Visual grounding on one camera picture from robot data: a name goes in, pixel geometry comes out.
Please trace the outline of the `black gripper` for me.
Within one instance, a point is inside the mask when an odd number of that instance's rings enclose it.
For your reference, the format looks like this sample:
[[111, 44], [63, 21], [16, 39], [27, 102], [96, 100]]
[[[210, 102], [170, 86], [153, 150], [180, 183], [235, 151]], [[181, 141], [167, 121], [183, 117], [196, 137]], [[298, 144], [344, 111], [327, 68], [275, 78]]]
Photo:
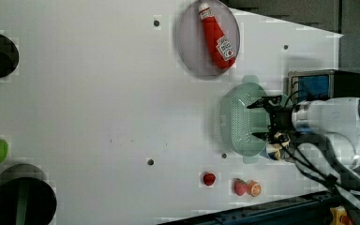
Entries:
[[293, 107], [280, 107], [282, 96], [261, 97], [248, 109], [267, 109], [270, 118], [268, 132], [253, 132], [252, 135], [263, 141], [273, 141], [277, 133], [289, 133], [294, 131], [292, 122]]

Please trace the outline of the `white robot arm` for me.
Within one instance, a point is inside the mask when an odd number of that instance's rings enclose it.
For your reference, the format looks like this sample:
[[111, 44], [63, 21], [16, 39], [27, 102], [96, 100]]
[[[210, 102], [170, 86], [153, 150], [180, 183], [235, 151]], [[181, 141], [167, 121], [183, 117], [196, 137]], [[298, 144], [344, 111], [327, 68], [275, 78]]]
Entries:
[[247, 107], [263, 108], [269, 115], [266, 132], [253, 135], [274, 143], [278, 135], [321, 136], [327, 139], [337, 161], [350, 169], [360, 166], [360, 97], [335, 97], [279, 104], [280, 96], [261, 97]]

